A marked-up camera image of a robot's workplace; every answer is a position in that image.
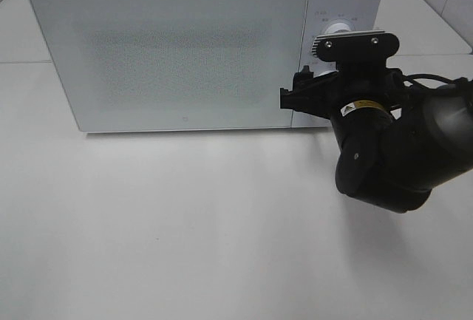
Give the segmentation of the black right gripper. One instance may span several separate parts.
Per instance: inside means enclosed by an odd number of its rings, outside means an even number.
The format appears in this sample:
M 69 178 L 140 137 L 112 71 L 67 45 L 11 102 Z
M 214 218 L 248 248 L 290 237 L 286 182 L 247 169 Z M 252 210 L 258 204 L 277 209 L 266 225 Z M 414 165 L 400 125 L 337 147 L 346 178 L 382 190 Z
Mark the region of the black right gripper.
M 342 64 L 336 71 L 318 76 L 304 65 L 293 76 L 292 90 L 279 89 L 280 108 L 329 119 L 334 111 L 353 101 L 375 101 L 388 111 L 405 101 L 401 71 L 388 68 L 386 61 Z

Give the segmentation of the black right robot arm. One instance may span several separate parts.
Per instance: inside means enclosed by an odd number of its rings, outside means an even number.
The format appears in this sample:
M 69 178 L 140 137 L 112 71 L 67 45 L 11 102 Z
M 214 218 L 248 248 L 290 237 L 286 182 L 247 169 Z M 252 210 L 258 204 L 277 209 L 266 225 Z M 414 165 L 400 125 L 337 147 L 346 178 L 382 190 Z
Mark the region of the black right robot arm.
M 321 76 L 304 68 L 280 106 L 331 122 L 340 193 L 406 213 L 472 169 L 472 81 L 440 78 L 429 88 L 423 79 L 384 62 L 338 64 Z

